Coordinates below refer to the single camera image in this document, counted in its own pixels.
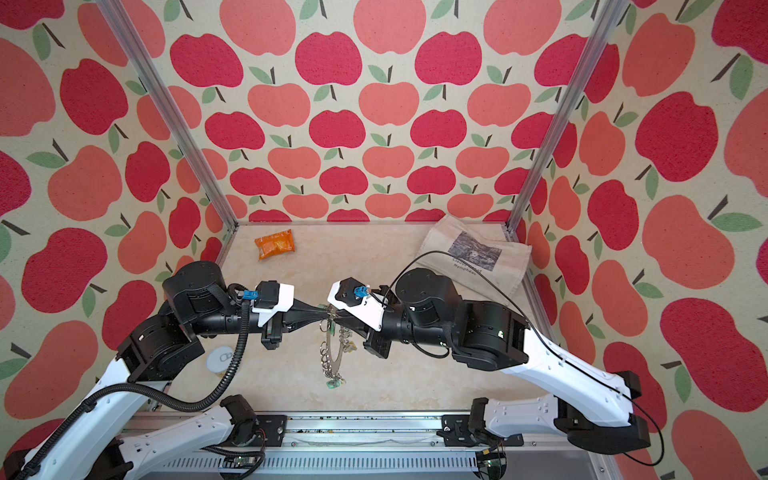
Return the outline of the metal ring plate with keyrings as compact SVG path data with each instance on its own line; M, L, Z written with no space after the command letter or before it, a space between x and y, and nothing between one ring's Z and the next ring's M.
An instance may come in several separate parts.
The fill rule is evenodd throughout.
M327 318L320 322L320 330L324 334L319 350L320 361L326 387L336 389L345 383L340 373L343 356L355 351L356 346L351 340L351 330L338 322L339 311L330 305L327 305L327 310Z

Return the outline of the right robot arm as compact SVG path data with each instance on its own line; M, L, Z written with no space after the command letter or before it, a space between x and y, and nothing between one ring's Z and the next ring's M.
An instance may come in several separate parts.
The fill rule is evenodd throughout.
M593 367L510 308L463 299L446 276L416 268L393 289L377 290L347 278L333 284L328 301L338 322L363 336L365 349L379 358L387 358L395 342L444 346L470 369L500 371L543 389L543 395L528 400L474 399L467 428L476 442L555 434L607 455L651 444L648 423L634 404L642 394L636 374Z

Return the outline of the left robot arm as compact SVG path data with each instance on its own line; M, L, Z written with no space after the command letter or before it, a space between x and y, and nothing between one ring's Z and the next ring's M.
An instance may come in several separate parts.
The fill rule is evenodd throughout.
M140 479L166 462L197 450L249 462L252 474L264 461L267 435L241 395L225 392L239 370L248 339L258 334L268 349L286 333L329 320L333 307L311 306L291 285L263 281L252 290L227 284L209 261L184 266L162 284L166 300L118 348L104 376L75 410L39 446L11 454L10 479ZM213 391L196 401L164 392L193 360L202 338L234 334L229 366ZM134 440L120 435L151 400L191 420Z

